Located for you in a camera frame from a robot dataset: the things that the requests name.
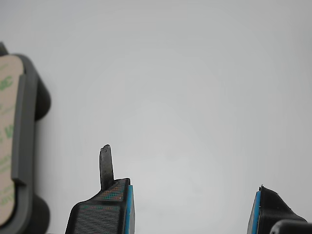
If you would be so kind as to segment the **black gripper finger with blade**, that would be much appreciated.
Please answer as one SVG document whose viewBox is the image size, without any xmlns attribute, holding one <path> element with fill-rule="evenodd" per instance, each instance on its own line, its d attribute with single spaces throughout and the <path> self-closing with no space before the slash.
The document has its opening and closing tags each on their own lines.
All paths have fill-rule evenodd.
<svg viewBox="0 0 312 234">
<path fill-rule="evenodd" d="M 134 234 L 134 191 L 129 178 L 114 179 L 110 145 L 99 153 L 100 191 L 77 203 L 68 219 L 67 234 Z"/>
</svg>

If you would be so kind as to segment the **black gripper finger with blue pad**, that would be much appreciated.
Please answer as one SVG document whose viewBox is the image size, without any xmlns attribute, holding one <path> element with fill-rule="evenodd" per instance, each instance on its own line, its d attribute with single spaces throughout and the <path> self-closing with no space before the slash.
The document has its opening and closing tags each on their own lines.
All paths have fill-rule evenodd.
<svg viewBox="0 0 312 234">
<path fill-rule="evenodd" d="M 284 219 L 307 222 L 298 216 L 278 193 L 260 186 L 253 202 L 247 233 L 268 234 L 274 224 Z"/>
</svg>

